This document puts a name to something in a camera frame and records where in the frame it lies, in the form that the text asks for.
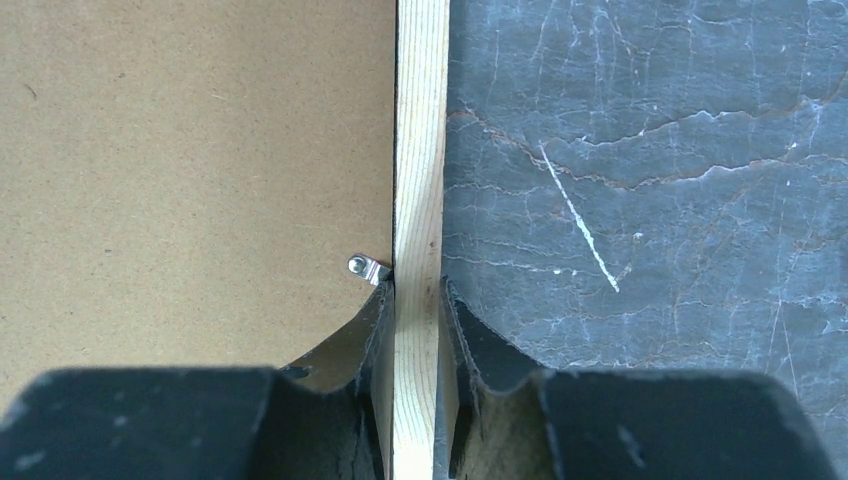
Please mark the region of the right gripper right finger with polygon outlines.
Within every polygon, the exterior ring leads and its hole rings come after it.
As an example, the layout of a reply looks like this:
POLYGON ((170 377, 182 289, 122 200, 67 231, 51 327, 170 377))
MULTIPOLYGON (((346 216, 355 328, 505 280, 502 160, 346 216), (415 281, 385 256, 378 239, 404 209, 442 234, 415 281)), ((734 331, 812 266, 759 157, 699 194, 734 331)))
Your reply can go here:
POLYGON ((440 283, 452 479, 833 479, 795 397, 750 371, 553 369, 440 283))

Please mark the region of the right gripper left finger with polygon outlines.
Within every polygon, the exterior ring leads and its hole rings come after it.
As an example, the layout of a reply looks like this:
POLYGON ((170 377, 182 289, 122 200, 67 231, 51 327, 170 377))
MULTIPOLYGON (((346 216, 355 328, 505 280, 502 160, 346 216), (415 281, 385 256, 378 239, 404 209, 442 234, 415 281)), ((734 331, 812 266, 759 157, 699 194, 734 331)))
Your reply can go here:
POLYGON ((394 287, 290 364, 64 368, 1 421, 5 479, 384 479, 394 287))

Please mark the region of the brown cardboard backing board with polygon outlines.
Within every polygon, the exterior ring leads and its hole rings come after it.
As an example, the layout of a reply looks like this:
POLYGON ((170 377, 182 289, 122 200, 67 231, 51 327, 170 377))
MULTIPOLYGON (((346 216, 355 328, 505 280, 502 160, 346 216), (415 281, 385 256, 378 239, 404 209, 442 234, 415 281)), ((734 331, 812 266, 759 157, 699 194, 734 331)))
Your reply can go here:
POLYGON ((391 256, 390 1, 1 5, 1 401, 86 365, 284 365, 391 256))

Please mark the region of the wooden picture frame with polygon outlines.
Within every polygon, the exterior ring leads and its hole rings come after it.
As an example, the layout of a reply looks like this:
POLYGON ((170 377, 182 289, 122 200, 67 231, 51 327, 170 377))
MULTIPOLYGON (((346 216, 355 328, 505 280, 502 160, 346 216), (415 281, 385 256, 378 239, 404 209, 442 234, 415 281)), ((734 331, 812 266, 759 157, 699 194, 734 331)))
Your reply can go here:
POLYGON ((397 4, 391 478, 430 479, 438 388, 439 292, 450 4, 397 4))

